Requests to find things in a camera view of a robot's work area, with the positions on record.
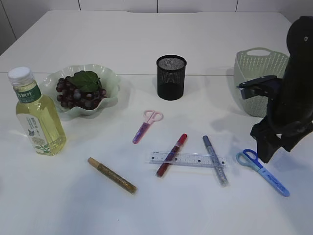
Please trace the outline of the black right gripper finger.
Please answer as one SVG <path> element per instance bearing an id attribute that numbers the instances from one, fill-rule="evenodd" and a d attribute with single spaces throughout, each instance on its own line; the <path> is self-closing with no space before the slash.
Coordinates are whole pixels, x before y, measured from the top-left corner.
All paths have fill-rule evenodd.
<path id="1" fill-rule="evenodd" d="M 274 153 L 282 146 L 281 139 L 277 136 L 257 137 L 257 155 L 263 163 L 268 163 Z"/>

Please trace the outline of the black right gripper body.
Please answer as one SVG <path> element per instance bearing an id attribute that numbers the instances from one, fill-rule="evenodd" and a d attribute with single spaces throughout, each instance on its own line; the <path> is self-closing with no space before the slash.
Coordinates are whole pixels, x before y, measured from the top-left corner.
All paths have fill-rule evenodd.
<path id="1" fill-rule="evenodd" d="M 291 122 L 285 126 L 274 124 L 272 117 L 265 116 L 253 125 L 250 135 L 257 137 L 277 136 L 281 139 L 282 148 L 290 152 L 304 137 L 313 131 L 313 118 Z"/>

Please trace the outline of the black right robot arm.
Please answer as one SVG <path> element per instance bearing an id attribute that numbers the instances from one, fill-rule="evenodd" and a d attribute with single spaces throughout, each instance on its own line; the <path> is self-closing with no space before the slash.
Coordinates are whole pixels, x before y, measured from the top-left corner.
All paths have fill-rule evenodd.
<path id="1" fill-rule="evenodd" d="M 283 78 L 265 76 L 241 88 L 254 96 L 268 98 L 267 114 L 252 127 L 257 154 L 268 163 L 284 148 L 290 152 L 313 131 L 313 18 L 301 16 L 289 28 L 287 48 L 290 53 Z"/>

